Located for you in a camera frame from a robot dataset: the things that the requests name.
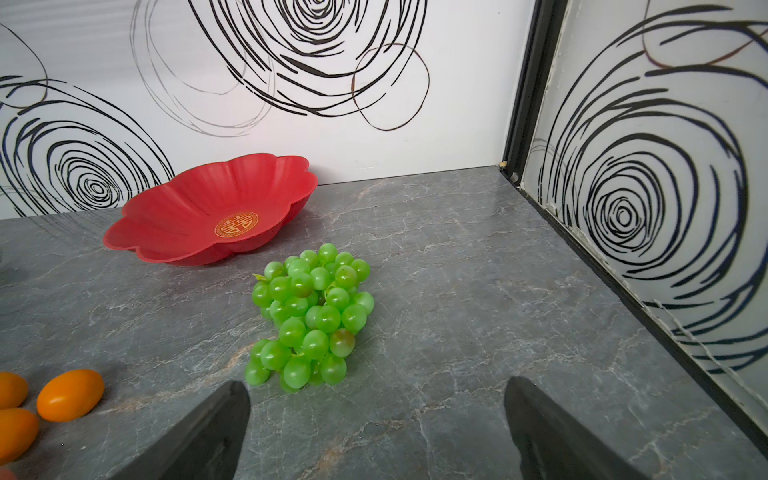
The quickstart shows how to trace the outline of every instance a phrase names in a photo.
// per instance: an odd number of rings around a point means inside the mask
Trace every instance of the bunch of green grapes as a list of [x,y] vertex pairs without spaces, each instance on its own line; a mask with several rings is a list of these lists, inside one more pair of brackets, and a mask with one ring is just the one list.
[[280,335],[253,345],[245,381],[261,385],[278,372],[283,390],[295,393],[307,383],[344,380],[345,358],[373,311],[373,296],[357,290],[370,273],[365,260],[338,253],[333,243],[269,262],[264,275],[255,276],[252,298]]

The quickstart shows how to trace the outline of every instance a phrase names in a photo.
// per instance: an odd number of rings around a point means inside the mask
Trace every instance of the red plastic tray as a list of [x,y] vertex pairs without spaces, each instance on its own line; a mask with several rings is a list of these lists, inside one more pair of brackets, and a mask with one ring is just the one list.
[[205,164],[131,198],[104,245],[149,263],[204,265],[273,239],[317,188],[304,157],[251,154]]

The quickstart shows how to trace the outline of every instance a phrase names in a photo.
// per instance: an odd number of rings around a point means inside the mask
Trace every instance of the gray marble countertop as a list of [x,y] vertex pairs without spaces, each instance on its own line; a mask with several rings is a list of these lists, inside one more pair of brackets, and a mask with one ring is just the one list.
[[19,480],[108,478],[276,330],[251,273],[330,241],[376,310],[346,380],[253,405],[236,478],[520,478],[502,406],[532,379],[651,478],[765,478],[768,462],[493,167],[322,186],[262,249],[210,266],[106,250],[116,210],[0,221],[0,370],[107,383],[44,422]]

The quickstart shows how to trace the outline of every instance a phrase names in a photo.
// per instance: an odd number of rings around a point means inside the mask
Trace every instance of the red bowl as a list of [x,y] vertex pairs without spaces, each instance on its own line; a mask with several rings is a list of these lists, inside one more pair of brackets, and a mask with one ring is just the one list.
[[252,154],[187,170],[131,198],[104,245],[185,266],[259,248],[317,188],[309,166],[304,157]]

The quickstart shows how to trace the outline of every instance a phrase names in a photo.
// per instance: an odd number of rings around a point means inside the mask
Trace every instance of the orange oval fruit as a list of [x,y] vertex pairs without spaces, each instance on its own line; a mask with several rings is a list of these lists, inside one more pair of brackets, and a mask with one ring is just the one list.
[[0,409],[15,409],[29,393],[27,381],[10,372],[0,372]]
[[70,422],[90,412],[104,395],[104,380],[88,369],[62,373],[38,396],[38,414],[49,422]]
[[0,465],[13,462],[38,436],[40,420],[24,409],[0,410]]

